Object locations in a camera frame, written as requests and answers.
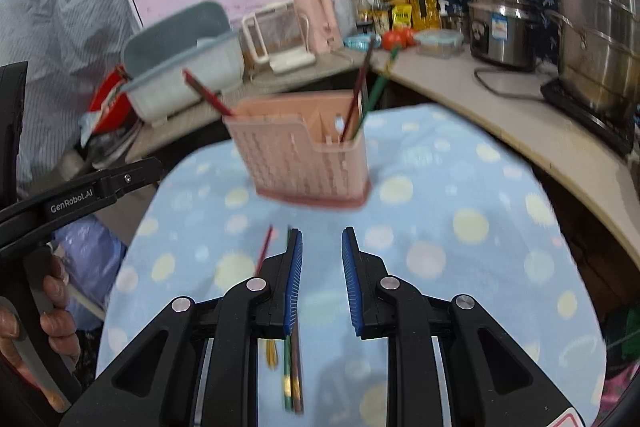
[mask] human hand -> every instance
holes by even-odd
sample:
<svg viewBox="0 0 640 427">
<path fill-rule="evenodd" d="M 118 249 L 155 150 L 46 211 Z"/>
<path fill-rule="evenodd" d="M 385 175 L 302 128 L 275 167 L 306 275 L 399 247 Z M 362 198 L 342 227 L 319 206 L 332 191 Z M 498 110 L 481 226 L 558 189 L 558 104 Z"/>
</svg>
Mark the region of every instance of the human hand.
<svg viewBox="0 0 640 427">
<path fill-rule="evenodd" d="M 65 269 L 62 262 L 55 256 L 51 257 L 51 275 L 43 281 L 44 292 L 53 302 L 54 309 L 40 317 L 40 326 L 49 335 L 49 344 L 59 355 L 67 355 L 76 363 L 80 357 L 80 342 L 76 335 L 76 324 L 73 317 L 65 310 L 69 297 L 63 282 Z M 56 411 L 64 409 L 62 398 L 48 389 L 42 389 L 36 382 L 15 349 L 12 339 L 19 335 L 18 321 L 6 308 L 0 306 L 0 352 L 11 363 L 17 372 L 31 385 L 39 388 Z"/>
</svg>

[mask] pink plastic basket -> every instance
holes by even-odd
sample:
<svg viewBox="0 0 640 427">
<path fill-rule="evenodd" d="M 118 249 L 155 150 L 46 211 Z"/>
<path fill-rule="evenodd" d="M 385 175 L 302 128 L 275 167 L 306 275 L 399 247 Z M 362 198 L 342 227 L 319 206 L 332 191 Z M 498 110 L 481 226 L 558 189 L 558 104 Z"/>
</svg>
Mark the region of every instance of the pink plastic basket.
<svg viewBox="0 0 640 427">
<path fill-rule="evenodd" d="M 336 128 L 347 119 L 351 97 L 331 91 L 253 98 L 223 118 L 258 194 L 314 206 L 364 204 L 371 188 L 364 130 L 340 144 Z"/>
</svg>

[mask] gray fabric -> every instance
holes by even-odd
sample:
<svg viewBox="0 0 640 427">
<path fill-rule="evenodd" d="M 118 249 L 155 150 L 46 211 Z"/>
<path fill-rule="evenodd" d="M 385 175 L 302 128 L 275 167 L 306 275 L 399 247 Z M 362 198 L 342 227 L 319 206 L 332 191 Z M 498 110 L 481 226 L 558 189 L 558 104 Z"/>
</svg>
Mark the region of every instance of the gray fabric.
<svg viewBox="0 0 640 427">
<path fill-rule="evenodd" d="M 29 61 L 18 187 L 49 172 L 133 34 L 127 0 L 0 0 L 0 64 Z"/>
</svg>

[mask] blue plastic bag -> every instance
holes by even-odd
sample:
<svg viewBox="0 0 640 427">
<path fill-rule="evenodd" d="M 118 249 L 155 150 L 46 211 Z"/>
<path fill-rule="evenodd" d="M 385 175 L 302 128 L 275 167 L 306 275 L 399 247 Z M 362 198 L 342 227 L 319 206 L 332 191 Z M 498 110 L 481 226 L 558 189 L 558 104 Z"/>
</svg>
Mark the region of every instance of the blue plastic bag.
<svg viewBox="0 0 640 427">
<path fill-rule="evenodd" d="M 70 283 L 105 309 L 127 248 L 93 215 L 56 230 L 54 238 L 65 250 L 63 262 Z M 102 324 L 75 299 L 71 299 L 67 310 L 79 330 L 95 330 Z"/>
</svg>

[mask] gray grip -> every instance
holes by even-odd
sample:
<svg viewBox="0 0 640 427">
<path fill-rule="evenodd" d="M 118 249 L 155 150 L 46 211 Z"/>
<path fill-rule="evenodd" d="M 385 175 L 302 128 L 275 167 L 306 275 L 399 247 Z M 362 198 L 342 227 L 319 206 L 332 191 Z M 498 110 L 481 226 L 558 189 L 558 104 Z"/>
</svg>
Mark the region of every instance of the gray grip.
<svg viewBox="0 0 640 427">
<path fill-rule="evenodd" d="M 33 296 L 33 301 L 36 304 L 39 315 L 42 315 L 46 312 L 51 312 L 54 308 L 53 303 L 49 300 L 49 298 L 47 298 L 46 294 L 44 293 L 44 289 L 42 286 L 42 282 L 45 276 L 50 275 L 51 273 L 50 263 L 50 248 L 38 248 L 24 257 L 24 268 L 27 274 L 27 279 L 29 281 L 31 295 Z M 14 304 L 5 297 L 0 296 L 0 305 L 7 308 L 16 317 L 19 317 L 19 313 L 16 310 Z M 20 326 L 20 336 L 18 337 L 18 339 L 14 340 L 15 349 L 17 349 L 18 354 L 20 354 L 20 357 L 22 358 L 22 361 L 25 363 L 38 385 L 43 389 L 53 391 L 54 393 L 59 395 L 64 402 L 63 411 L 66 411 L 69 407 L 71 407 L 69 398 L 66 397 L 64 393 L 62 393 L 54 378 L 45 368 L 45 365 L 43 364 L 42 360 L 40 360 L 36 349 L 31 343 L 31 339 L 27 334 L 26 328 L 23 327 L 19 318 L 18 325 Z M 75 369 L 75 364 L 71 357 L 62 355 L 58 356 L 65 363 L 66 367 L 69 370 L 69 373 L 72 373 Z"/>
</svg>

